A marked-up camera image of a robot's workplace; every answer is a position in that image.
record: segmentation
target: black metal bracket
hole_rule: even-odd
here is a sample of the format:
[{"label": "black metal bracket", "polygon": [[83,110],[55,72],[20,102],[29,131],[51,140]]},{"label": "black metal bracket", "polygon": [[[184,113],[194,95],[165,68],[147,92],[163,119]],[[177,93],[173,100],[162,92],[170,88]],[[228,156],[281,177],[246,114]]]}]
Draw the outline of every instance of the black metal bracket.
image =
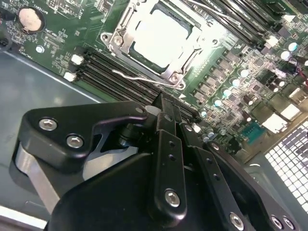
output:
[{"label": "black metal bracket", "polygon": [[[97,134],[102,150],[139,150],[83,181]],[[48,231],[300,230],[219,144],[202,148],[162,94],[148,109],[121,102],[29,111],[12,163],[12,177],[26,174],[50,211]]]},{"label": "black metal bracket", "polygon": [[235,161],[224,148],[204,144],[214,156],[229,188],[256,230],[301,230],[299,224]]}]

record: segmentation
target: screw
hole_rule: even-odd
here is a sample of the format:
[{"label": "screw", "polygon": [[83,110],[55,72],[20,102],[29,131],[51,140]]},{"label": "screw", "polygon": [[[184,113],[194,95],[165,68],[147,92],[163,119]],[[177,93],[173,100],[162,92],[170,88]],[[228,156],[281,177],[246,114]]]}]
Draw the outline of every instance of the screw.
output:
[{"label": "screw", "polygon": [[212,147],[213,147],[216,151],[219,150],[219,147],[218,147],[217,144],[215,144],[215,143],[212,143]]},{"label": "screw", "polygon": [[290,227],[290,229],[295,230],[294,225],[292,224],[292,222],[291,222],[288,218],[283,217],[283,220],[284,220],[284,222],[287,224],[287,226]]},{"label": "screw", "polygon": [[114,42],[117,46],[120,46],[123,42],[123,39],[120,36],[115,36]]},{"label": "screw", "polygon": [[53,131],[58,127],[57,122],[52,119],[41,119],[38,124],[41,129],[46,131]]},{"label": "screw", "polygon": [[179,196],[172,190],[167,190],[165,192],[165,199],[169,205],[172,207],[179,207],[180,205],[180,198]]},{"label": "screw", "polygon": [[83,140],[79,136],[67,137],[66,143],[71,148],[80,148],[81,146],[83,146]]},{"label": "screw", "polygon": [[271,221],[273,222],[273,224],[280,230],[283,229],[283,226],[281,224],[281,222],[275,217],[275,216],[271,216],[270,217]]},{"label": "screw", "polygon": [[231,223],[239,230],[239,231],[243,231],[244,230],[244,223],[242,222],[242,220],[239,218],[238,215],[236,215],[235,213],[230,213],[229,215],[230,221]]},{"label": "screw", "polygon": [[103,41],[107,41],[107,40],[108,40],[108,36],[107,36],[107,35],[102,35],[102,36],[101,36],[101,39],[102,39]]},{"label": "screw", "polygon": [[177,82],[178,80],[179,80],[179,77],[178,77],[177,74],[172,75],[172,77],[171,77],[172,82]]},{"label": "screw", "polygon": [[192,127],[189,126],[189,125],[185,125],[185,128],[186,128],[188,131],[193,131]]}]

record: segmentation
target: electrolytic capacitor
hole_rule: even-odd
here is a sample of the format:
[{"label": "electrolytic capacitor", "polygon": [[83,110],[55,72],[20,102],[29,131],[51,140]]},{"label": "electrolytic capacitor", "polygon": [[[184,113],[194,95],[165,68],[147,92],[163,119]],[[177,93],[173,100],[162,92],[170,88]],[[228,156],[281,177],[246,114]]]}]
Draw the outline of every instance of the electrolytic capacitor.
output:
[{"label": "electrolytic capacitor", "polygon": [[203,134],[201,138],[204,143],[207,143],[210,141],[210,138],[207,137],[207,134]]},{"label": "electrolytic capacitor", "polygon": [[248,96],[248,95],[245,95],[243,97],[243,100],[246,104],[248,104],[249,106],[253,105],[254,104],[254,101]]},{"label": "electrolytic capacitor", "polygon": [[250,121],[252,120],[252,118],[250,117],[250,115],[249,115],[247,112],[245,112],[245,111],[242,111],[242,116],[244,117],[244,120],[245,120],[246,122],[250,122]]},{"label": "electrolytic capacitor", "polygon": [[200,108],[199,109],[199,114],[201,117],[205,118],[207,116],[207,112],[205,108]]},{"label": "electrolytic capacitor", "polygon": [[276,84],[277,86],[279,87],[283,87],[285,85],[285,81],[283,81],[282,79],[280,78],[275,78],[274,81],[273,81],[274,84]]},{"label": "electrolytic capacitor", "polygon": [[207,129],[205,132],[206,132],[208,138],[211,138],[215,135],[214,130],[212,128]]},{"label": "electrolytic capacitor", "polygon": [[276,84],[273,84],[273,83],[271,83],[271,84],[269,85],[269,89],[270,89],[272,92],[275,92],[275,93],[279,91],[278,86],[277,86]]},{"label": "electrolytic capacitor", "polygon": [[217,97],[215,97],[212,102],[213,102],[215,107],[221,107],[222,106],[222,101]]},{"label": "electrolytic capacitor", "polygon": [[242,78],[247,78],[247,77],[249,76],[249,70],[244,69],[244,68],[240,68],[240,69],[238,70],[237,73],[238,73],[238,74],[240,75],[240,77],[242,77]]},{"label": "electrolytic capacitor", "polygon": [[294,52],[297,49],[298,44],[296,42],[287,42],[284,47],[288,49],[288,51]]},{"label": "electrolytic capacitor", "polygon": [[229,97],[232,95],[232,92],[228,88],[222,88],[221,93],[223,94],[224,97]]},{"label": "electrolytic capacitor", "polygon": [[238,88],[241,84],[240,80],[238,78],[231,78],[230,83],[233,87]]},{"label": "electrolytic capacitor", "polygon": [[291,53],[289,51],[286,51],[286,50],[280,50],[280,51],[278,51],[278,56],[281,59],[287,61],[287,60],[289,60]]}]

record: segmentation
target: ram slot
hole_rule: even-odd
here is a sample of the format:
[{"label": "ram slot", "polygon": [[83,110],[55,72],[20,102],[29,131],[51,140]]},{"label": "ram slot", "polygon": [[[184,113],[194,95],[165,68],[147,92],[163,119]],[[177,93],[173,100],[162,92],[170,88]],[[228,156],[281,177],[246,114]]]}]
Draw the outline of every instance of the ram slot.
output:
[{"label": "ram slot", "polygon": [[[205,0],[201,0],[201,2],[212,8],[211,5],[209,5]],[[217,14],[213,13],[212,11],[204,8],[204,11],[210,16],[212,16],[216,21],[221,23],[224,27],[226,27],[231,33],[233,33],[236,37],[238,37],[240,40],[242,40],[245,44],[255,47],[258,46],[260,43],[262,43],[259,39],[256,37],[250,35],[249,33],[244,33],[244,30],[237,27],[234,23],[230,22],[229,20],[219,17]]]},{"label": "ram slot", "polygon": [[268,28],[265,28],[264,26],[262,26],[262,24],[260,24],[257,20],[255,20],[253,17],[247,14],[246,10],[241,9],[240,6],[237,5],[236,3],[230,0],[220,0],[220,1],[226,7],[230,8],[233,14],[237,15],[242,20],[244,20],[247,24],[249,24],[257,32],[257,34],[265,34],[268,31]]},{"label": "ram slot", "polygon": [[163,92],[166,99],[179,106],[184,119],[188,120],[193,115],[198,114],[194,108],[179,101],[152,83],[125,79],[113,73],[113,69],[119,70],[126,75],[136,75],[136,73],[129,71],[110,58],[89,49],[85,53],[85,61],[78,72],[78,77],[117,100],[133,100],[141,103],[143,106],[150,105]]}]

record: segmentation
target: green circuit board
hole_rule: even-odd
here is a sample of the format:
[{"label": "green circuit board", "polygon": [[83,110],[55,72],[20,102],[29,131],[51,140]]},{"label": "green circuit board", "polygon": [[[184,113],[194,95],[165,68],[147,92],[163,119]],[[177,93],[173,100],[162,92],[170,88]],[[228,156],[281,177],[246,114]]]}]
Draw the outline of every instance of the green circuit board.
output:
[{"label": "green circuit board", "polygon": [[[112,33],[115,30],[128,2],[128,0],[3,0],[0,7],[12,13],[18,13],[23,7],[34,7],[43,13],[46,26],[39,33],[25,33],[18,18],[2,23],[12,36],[13,42],[20,46],[18,51],[20,54],[60,76],[69,71],[69,63],[76,47],[92,47],[105,57],[117,60],[132,72],[140,73],[137,68],[115,58],[100,38],[102,32]],[[249,113],[261,102],[265,105],[270,104],[270,100],[276,94],[291,102],[287,90],[281,88],[279,92],[273,92],[266,85],[264,78],[273,63],[277,68],[285,65],[278,56],[281,50],[286,49],[287,44],[296,42],[298,47],[293,54],[307,55],[308,15],[300,14],[287,1],[282,0],[279,3],[286,12],[297,15],[296,20],[282,20],[290,36],[279,38],[271,53],[265,55],[237,38],[220,22],[208,15],[202,7],[186,3],[187,7],[197,12],[211,24],[214,31],[219,30],[219,33],[216,37],[211,37],[205,51],[194,60],[184,78],[185,89],[158,87],[192,109],[197,111],[206,109],[207,116],[199,125],[200,136],[211,126],[215,132],[212,139],[228,145],[228,142],[236,137],[237,140],[248,142],[250,145],[266,130],[258,122],[248,124],[243,119],[243,111]],[[220,66],[222,61],[228,60],[226,57],[230,53],[233,55],[233,60],[229,60],[227,66]],[[240,75],[243,69],[249,70],[247,76]],[[215,70],[220,70],[223,75],[215,76]],[[240,81],[240,85],[236,88],[231,84],[234,78]],[[306,87],[302,79],[294,76],[286,77],[285,82],[285,87],[290,84],[300,89]],[[82,80],[75,83],[108,102],[115,101],[106,92]],[[206,86],[209,90],[200,90],[202,86]],[[231,90],[231,95],[223,94],[226,88]],[[253,105],[242,103],[243,97],[252,93],[255,96]],[[222,105],[215,106],[215,99],[220,99]]]}]

